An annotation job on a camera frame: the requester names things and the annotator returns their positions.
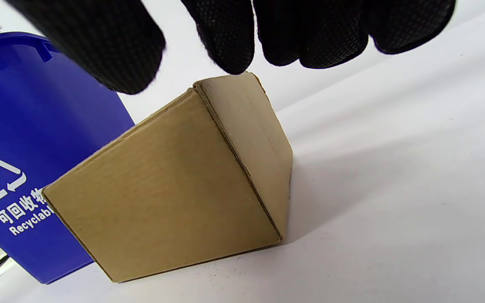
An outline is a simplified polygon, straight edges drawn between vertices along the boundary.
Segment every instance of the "black glove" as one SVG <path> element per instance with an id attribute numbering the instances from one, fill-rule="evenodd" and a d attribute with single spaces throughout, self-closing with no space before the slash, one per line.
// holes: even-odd
<path id="1" fill-rule="evenodd" d="M 162 60 L 162 31 L 140 0 L 7 0 L 64 54 L 111 90 L 136 94 Z M 250 0 L 182 0 L 211 59 L 239 74 L 254 57 Z M 397 54 L 439 34 L 456 0 L 253 0 L 264 56 L 326 69 L 358 56 L 372 36 Z"/>

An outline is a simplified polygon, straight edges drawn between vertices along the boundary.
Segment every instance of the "textured glove fabric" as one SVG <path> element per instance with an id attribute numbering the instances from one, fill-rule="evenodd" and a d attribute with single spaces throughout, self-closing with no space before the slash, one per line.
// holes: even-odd
<path id="1" fill-rule="evenodd" d="M 139 0 L 7 0 L 63 53 L 112 90 L 135 94 L 154 79 L 162 32 Z M 455 0 L 181 0 L 210 58 L 239 74 L 254 57 L 254 12 L 264 56 L 326 69 L 361 54 L 369 36 L 397 54 L 446 26 Z"/>
<path id="2" fill-rule="evenodd" d="M 165 40 L 140 0 L 7 0 L 61 52 L 107 88 L 144 90 Z"/>

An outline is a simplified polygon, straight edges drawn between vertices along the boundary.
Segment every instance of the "cardboard flap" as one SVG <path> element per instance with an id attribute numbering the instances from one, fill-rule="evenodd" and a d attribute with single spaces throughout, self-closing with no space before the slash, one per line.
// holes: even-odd
<path id="1" fill-rule="evenodd" d="M 196 82 L 194 88 L 284 236 L 293 152 L 258 78 L 252 73 L 215 77 Z"/>

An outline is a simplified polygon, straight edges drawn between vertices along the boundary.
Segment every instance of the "cardboard box edge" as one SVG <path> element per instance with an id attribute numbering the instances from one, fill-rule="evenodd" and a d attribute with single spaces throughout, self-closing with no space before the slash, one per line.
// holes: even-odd
<path id="1" fill-rule="evenodd" d="M 258 80 L 258 77 L 256 75 L 254 75 L 253 73 L 250 73 L 250 72 L 245 72 L 244 74 L 249 74 L 249 75 L 254 76 L 256 78 L 256 80 L 258 81 L 259 86 L 262 88 L 263 93 L 265 94 L 265 90 L 263 89 L 263 86 L 261 85 L 261 82 Z M 283 241 L 283 239 L 285 238 L 285 235 L 282 234 L 282 232 L 278 228 L 277 224 L 275 223 L 275 221 L 274 221 L 271 213 L 267 209 L 267 206 L 263 202 L 263 199 L 262 199 L 260 193 L 258 192 L 256 186 L 254 185 L 254 181 L 252 180 L 252 177 L 250 177 L 250 172 L 248 171 L 246 165 L 244 165 L 244 163 L 243 163 L 243 161 L 242 161 L 242 159 L 241 159 L 241 157 L 239 155 L 239 152 L 237 151 L 237 149 L 233 145 L 233 142 L 231 142 L 231 140 L 229 139 L 229 136 L 227 135 L 227 133 L 226 133 L 226 131 L 225 131 L 223 125 L 222 125 L 222 121 L 221 121 L 220 117 L 218 116 L 218 114 L 214 110 L 214 107 L 212 106 L 212 103 L 208 99 L 208 96 L 207 96 L 206 92 L 203 90 L 203 84 L 207 80 L 208 79 L 196 81 L 194 83 L 194 85 L 193 85 L 194 90 L 202 98 L 202 101 L 204 102 L 204 104 L 205 104 L 205 106 L 206 106 L 206 108 L 207 108 L 207 110 L 208 110 L 211 118 L 213 119 L 213 121 L 216 124 L 217 128 L 221 132 L 221 134 L 222 134 L 222 136 L 224 138 L 224 141 L 226 142 L 227 146 L 229 146 L 229 149 L 231 150 L 231 152 L 235 156 L 235 159 L 237 160 L 237 163 L 239 163 L 239 166 L 244 171 L 244 173 L 246 175 L 246 180 L 248 181 L 248 184 L 252 188 L 252 191 L 254 192 L 254 194 L 256 194 L 256 197 L 258 197 L 259 204 L 261 205 L 263 211 L 266 213 L 267 218 L 269 219 L 269 222 L 271 223 L 272 227 L 274 228 L 274 230 L 275 230 L 275 232 L 277 234 L 277 242 L 274 243 L 274 244 L 271 244 L 271 246 L 277 245 L 277 244 L 279 244 L 280 242 Z"/>

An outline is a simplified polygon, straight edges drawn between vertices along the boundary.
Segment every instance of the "glove finger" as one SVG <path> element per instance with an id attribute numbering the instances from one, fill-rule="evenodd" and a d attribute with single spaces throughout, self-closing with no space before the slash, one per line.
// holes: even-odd
<path id="1" fill-rule="evenodd" d="M 254 0 L 254 10 L 265 59 L 277 66 L 297 60 L 300 40 L 298 0 Z"/>
<path id="2" fill-rule="evenodd" d="M 250 0 L 181 0 L 196 22 L 209 57 L 230 74 L 244 72 L 254 58 L 254 14 Z"/>
<path id="3" fill-rule="evenodd" d="M 367 0 L 364 23 L 376 48 L 397 54 L 417 48 L 448 24 L 455 0 Z"/>
<path id="4" fill-rule="evenodd" d="M 314 0 L 302 4 L 300 62 L 327 69 L 364 51 L 368 33 L 360 22 L 362 0 Z"/>
<path id="5" fill-rule="evenodd" d="M 140 0 L 7 0 L 102 84 L 137 94 L 154 79 L 165 40 Z"/>

